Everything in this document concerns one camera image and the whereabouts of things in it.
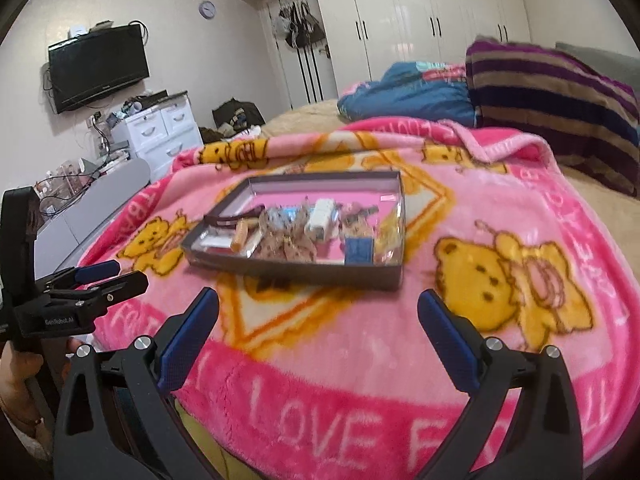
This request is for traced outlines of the person's left hand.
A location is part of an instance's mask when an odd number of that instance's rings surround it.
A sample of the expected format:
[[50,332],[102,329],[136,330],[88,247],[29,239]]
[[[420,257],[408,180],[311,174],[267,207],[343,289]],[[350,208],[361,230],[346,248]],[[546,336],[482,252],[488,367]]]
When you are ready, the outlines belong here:
[[43,366],[38,353],[19,352],[8,341],[1,353],[1,411],[12,429],[30,446],[46,448],[51,443],[51,431],[44,426],[42,415],[26,385]]

